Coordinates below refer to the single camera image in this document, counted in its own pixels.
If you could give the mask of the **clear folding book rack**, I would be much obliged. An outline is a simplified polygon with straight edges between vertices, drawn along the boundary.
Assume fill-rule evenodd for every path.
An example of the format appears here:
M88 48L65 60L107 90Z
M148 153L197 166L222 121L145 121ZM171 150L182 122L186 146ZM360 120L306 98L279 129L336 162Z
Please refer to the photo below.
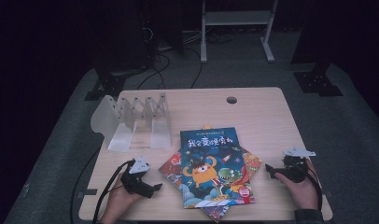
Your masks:
M101 133L111 151L127 152L141 121L150 131L150 148L166 148L172 145L170 117L164 92L155 100L151 96L142 99L120 97L115 100L106 95L91 116L91 129Z

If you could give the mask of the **white metal stand frame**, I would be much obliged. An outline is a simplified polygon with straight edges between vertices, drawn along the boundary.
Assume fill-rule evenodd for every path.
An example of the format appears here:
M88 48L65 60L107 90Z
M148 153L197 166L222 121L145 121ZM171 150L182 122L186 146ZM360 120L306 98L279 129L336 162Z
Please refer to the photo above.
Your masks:
M202 1L202 26L200 61L207 62L206 28L208 26L234 26L234 25L265 25L266 32L260 38L267 61L273 63L274 55L269 46L269 38L274 24L274 17L278 5L278 0L273 0L269 10L260 11L207 11L206 0Z

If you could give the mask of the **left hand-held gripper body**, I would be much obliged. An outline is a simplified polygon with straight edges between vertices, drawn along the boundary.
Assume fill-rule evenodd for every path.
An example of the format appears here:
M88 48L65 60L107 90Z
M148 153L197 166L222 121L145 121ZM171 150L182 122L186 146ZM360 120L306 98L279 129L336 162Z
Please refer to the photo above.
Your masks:
M148 164L142 157L132 159L128 161L127 168L120 181L129 193L136 193L143 197L151 198L155 189L142 180L147 171Z

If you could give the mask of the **person's right hand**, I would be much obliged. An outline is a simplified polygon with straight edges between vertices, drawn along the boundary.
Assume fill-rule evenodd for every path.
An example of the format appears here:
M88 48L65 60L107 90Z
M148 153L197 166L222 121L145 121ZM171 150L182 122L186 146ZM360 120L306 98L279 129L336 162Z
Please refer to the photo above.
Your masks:
M317 181L316 169L312 162L306 160L308 166L308 175L302 182L295 183L286 178L284 175L276 173L274 176L283 183L291 194L294 203L299 209L319 209L318 191L315 186Z

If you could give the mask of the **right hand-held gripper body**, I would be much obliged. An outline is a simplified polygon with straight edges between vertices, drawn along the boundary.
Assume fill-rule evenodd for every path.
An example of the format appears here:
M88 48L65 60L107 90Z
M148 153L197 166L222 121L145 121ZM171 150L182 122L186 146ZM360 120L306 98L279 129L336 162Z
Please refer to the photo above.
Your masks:
M293 147L283 151L283 168L273 168L272 178L275 174L282 174L294 183L300 183L308 174L306 159L314 157L316 153L305 148Z

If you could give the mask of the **person's left hand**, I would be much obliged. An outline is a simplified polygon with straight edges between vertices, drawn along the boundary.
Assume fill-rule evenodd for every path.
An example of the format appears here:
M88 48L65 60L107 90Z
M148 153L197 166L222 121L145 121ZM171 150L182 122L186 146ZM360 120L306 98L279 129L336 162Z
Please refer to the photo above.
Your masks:
M136 202L142 199L141 195L129 193L120 181L121 174L117 177L113 189L109 192L104 214L122 217L126 211Z

